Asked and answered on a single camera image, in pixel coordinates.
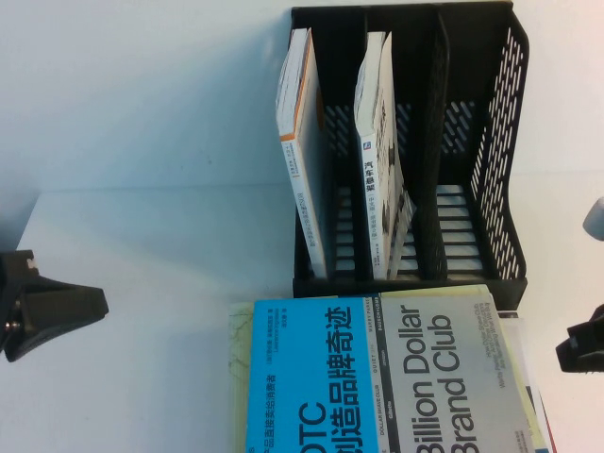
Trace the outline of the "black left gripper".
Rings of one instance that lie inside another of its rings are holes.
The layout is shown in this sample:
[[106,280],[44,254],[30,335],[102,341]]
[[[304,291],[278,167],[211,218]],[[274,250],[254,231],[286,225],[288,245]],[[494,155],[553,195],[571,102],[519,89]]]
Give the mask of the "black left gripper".
[[58,329],[85,327],[109,313],[100,288],[49,279],[23,287],[37,275],[32,250],[1,254],[1,349],[8,362],[57,338]]

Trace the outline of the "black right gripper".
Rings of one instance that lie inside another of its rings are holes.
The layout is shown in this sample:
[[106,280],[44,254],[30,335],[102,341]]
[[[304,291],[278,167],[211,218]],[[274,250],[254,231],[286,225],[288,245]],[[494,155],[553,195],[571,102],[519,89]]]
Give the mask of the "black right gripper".
[[600,305],[588,321],[567,329],[568,338],[556,347],[563,372],[603,372],[603,317]]

